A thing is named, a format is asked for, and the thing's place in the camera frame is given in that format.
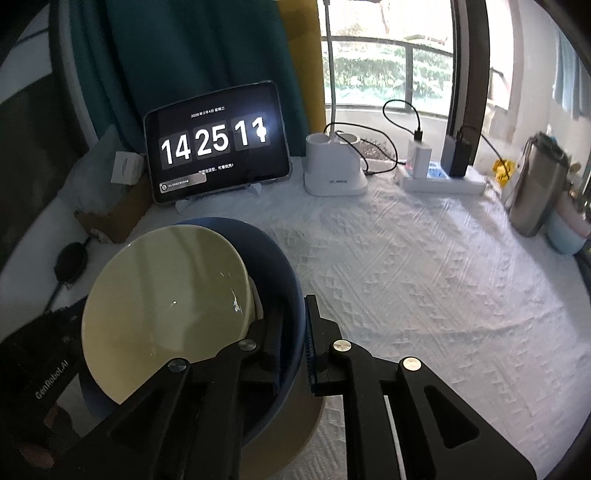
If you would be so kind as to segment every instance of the silver bolt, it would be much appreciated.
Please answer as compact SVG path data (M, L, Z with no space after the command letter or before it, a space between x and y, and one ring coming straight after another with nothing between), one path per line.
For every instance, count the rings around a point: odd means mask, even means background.
M337 352L348 352L351 350L351 342L348 342L347 340L337 340L333 343L333 348Z
M416 372L419 368L421 368L421 361L418 358L414 358L413 356L409 356L402 361L402 365L407 370L411 372Z
M174 358L168 362L167 366L172 373L178 374L187 368L187 361L182 358Z
M250 338L245 338L244 340L240 340L238 342L238 348L243 352L250 352L256 348L256 342L254 340L250 340Z

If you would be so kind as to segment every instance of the tablet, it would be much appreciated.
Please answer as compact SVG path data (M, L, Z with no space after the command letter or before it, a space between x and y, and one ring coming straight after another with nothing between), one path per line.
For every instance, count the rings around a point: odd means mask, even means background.
M277 88L254 83L208 93L144 118L156 203L288 177Z

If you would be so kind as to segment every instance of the thermos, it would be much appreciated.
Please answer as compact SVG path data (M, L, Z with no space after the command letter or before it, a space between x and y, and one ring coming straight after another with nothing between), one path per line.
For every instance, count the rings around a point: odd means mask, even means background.
M569 159L548 135L539 132L529 138L508 195L509 221L521 235L538 233L565 188L568 170Z

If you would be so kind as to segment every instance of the white power strip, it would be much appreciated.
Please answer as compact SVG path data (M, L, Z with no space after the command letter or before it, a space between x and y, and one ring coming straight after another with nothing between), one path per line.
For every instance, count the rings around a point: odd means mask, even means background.
M394 180L405 192L482 195L486 189L486 179L474 167L468 167L464 178L453 179L441 169L440 163L436 161L429 162L427 176L421 179L412 178L406 168L399 165L396 167Z

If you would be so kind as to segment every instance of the yellow bowl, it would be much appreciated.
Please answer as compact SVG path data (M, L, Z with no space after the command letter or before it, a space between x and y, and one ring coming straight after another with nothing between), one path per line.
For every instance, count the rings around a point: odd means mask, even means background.
M246 335L255 302L246 267L205 227L154 230L99 274L82 316L82 348L101 389L122 403L168 360L197 362Z

